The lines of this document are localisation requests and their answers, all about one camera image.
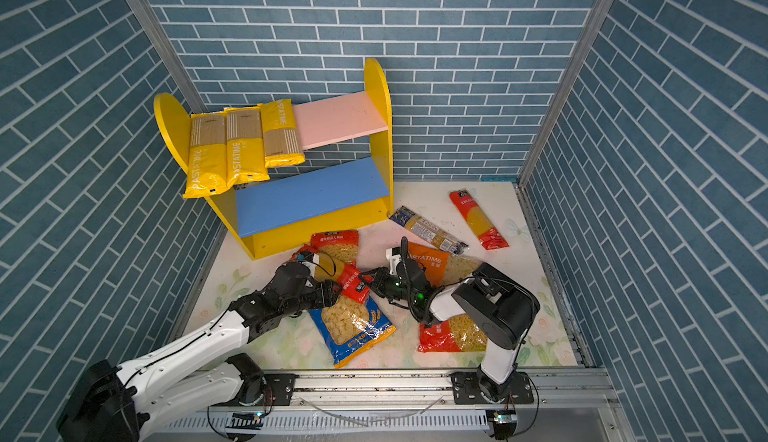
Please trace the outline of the red labelled spaghetti bag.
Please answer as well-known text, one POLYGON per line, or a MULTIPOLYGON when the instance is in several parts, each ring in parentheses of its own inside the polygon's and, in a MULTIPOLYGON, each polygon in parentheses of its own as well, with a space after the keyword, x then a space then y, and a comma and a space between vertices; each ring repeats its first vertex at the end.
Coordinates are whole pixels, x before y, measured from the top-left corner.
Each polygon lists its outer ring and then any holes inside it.
POLYGON ((305 244, 294 252, 290 261, 301 262, 310 269, 317 281, 331 280, 342 287, 341 294, 349 299, 365 303, 370 289, 360 278, 360 270, 353 263, 346 263, 338 257, 305 244))

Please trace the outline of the red macaroni bag upper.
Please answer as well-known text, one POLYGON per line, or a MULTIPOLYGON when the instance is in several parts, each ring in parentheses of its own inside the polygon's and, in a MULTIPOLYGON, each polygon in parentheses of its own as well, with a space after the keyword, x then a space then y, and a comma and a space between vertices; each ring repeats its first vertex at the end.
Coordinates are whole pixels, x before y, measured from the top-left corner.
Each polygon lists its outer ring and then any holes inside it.
POLYGON ((359 253, 359 232, 355 229, 313 234, 310 244, 344 264, 355 265, 359 253))

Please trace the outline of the yellow shelf with coloured boards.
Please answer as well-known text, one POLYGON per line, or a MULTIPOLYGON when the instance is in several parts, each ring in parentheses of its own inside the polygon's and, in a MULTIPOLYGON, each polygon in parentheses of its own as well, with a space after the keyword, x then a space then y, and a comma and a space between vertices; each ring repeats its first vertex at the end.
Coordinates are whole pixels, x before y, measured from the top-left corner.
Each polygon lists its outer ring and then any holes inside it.
POLYGON ((366 158, 230 188, 205 200, 253 260, 314 233, 358 229, 394 210, 392 103, 381 64, 364 64, 364 90, 294 106, 303 150, 366 136, 366 158))

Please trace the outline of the floral table mat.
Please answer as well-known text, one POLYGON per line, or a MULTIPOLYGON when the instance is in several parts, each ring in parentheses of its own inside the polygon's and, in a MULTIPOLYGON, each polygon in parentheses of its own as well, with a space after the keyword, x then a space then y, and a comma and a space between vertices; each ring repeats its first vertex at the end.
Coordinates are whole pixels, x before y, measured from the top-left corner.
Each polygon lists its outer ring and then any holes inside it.
MULTIPOLYGON (((515 187, 510 182, 398 182, 394 188, 396 206, 405 205, 439 227, 468 243, 467 254, 486 261, 532 291, 541 303, 534 327, 518 358, 522 367, 576 366, 580 362, 563 325, 515 187), (486 251, 449 199, 453 190, 466 189, 508 241, 504 249, 486 251)), ((262 288, 275 269, 289 258, 287 251, 258 260, 250 259, 227 234, 188 317, 184 331, 190 333, 218 315, 230 301, 262 288)), ((419 351, 419 329, 410 314, 377 301, 395 325, 386 340, 356 356, 351 369, 419 369, 472 367, 480 353, 419 351)), ((265 369, 330 369, 333 359, 321 334, 308 314, 286 318, 280 326, 259 337, 246 352, 265 369)))

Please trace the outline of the orange macaroni bag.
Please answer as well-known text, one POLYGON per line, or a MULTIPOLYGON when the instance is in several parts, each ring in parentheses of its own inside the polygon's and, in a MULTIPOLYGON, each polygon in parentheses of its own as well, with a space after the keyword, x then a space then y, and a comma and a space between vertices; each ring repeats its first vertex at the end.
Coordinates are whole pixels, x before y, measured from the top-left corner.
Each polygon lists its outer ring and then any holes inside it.
POLYGON ((409 256, 424 267, 427 280, 436 287, 461 281, 483 263, 476 257, 455 255, 419 244, 410 244, 409 256))

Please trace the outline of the blue shell pasta bag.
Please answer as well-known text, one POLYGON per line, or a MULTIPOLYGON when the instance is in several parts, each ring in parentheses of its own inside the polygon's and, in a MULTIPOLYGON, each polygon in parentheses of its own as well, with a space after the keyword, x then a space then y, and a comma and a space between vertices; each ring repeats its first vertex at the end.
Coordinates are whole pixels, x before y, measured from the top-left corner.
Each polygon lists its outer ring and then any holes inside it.
POLYGON ((358 303, 340 295, 333 306, 309 313, 331 353, 335 368, 346 366, 396 331, 395 325, 371 297, 358 303))

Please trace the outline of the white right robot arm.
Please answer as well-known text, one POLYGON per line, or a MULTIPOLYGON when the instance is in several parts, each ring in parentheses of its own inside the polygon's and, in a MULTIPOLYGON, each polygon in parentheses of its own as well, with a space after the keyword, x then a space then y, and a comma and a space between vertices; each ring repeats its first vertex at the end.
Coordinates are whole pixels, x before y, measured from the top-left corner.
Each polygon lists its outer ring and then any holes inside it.
POLYGON ((387 267, 363 272, 359 281, 425 325, 467 315, 488 339, 470 389, 490 403, 510 400, 518 354, 540 310, 537 297, 485 262, 454 284, 434 286, 411 257, 407 238, 387 251, 387 259, 387 267))

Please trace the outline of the yellow Pastatime spaghetti bag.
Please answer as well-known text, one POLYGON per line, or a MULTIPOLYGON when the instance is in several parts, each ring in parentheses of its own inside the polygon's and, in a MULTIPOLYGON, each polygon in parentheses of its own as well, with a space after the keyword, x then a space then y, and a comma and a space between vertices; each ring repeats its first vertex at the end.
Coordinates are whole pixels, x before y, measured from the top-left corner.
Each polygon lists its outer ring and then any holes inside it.
POLYGON ((267 181, 260 111, 234 108, 225 115, 229 186, 267 181))
POLYGON ((185 199, 222 194, 229 188, 223 113, 192 117, 185 199))

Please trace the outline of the dark labelled spaghetti bag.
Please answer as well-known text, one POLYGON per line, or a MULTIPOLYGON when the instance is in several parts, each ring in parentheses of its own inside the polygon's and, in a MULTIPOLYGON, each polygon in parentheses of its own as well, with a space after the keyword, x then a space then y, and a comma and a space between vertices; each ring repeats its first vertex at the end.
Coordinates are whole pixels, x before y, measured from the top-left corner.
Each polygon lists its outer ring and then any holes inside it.
POLYGON ((439 250, 462 255, 469 247, 467 243, 406 206, 398 208, 390 219, 439 250))

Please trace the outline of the red fusilli bag lower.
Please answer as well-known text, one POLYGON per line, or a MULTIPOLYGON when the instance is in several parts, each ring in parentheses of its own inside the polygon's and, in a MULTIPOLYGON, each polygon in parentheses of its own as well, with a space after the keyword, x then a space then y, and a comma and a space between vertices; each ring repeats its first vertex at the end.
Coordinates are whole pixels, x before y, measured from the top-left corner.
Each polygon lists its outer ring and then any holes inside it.
POLYGON ((419 352, 483 352, 487 336, 466 314, 419 327, 419 352))

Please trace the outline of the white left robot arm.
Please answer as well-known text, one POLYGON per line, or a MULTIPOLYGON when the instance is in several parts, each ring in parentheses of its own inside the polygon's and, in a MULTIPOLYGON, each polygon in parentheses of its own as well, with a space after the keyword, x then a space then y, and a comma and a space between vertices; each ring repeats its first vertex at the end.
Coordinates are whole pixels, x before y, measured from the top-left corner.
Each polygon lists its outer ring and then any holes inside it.
POLYGON ((117 365, 101 360, 79 377, 56 422, 65 441, 143 441, 212 405, 267 401, 261 368, 242 347, 286 317, 334 305, 342 287, 312 266, 286 262, 195 331, 117 365))

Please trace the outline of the metal base rail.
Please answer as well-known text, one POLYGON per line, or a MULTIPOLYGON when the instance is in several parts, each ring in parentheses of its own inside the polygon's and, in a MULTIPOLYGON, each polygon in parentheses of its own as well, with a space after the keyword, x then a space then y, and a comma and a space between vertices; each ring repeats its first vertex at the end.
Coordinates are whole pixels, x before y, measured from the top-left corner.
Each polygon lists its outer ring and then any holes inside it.
POLYGON ((523 368, 493 402, 476 369, 269 371, 267 404, 193 413, 159 440, 630 441, 602 369, 523 368))

